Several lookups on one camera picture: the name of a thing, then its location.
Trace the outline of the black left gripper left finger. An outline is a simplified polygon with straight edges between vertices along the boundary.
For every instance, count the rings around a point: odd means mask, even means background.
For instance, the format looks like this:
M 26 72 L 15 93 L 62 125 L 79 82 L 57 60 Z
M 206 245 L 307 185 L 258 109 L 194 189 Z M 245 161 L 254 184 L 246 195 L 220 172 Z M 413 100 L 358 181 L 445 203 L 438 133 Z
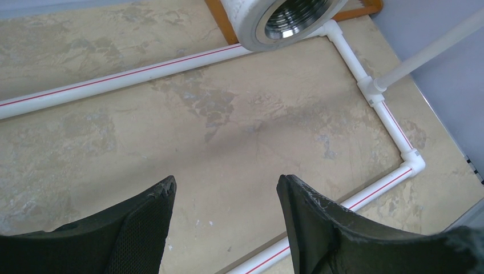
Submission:
M 168 176 L 91 216 L 1 236 L 2 273 L 158 273 L 176 195 Z

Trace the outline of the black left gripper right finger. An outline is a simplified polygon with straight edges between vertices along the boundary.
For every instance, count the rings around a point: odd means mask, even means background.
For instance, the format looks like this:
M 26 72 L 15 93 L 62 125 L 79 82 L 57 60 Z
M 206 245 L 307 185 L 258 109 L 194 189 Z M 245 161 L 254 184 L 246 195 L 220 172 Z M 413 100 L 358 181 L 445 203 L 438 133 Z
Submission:
M 276 189 L 295 273 L 483 272 L 483 229 L 420 235 L 367 219 L 295 175 Z

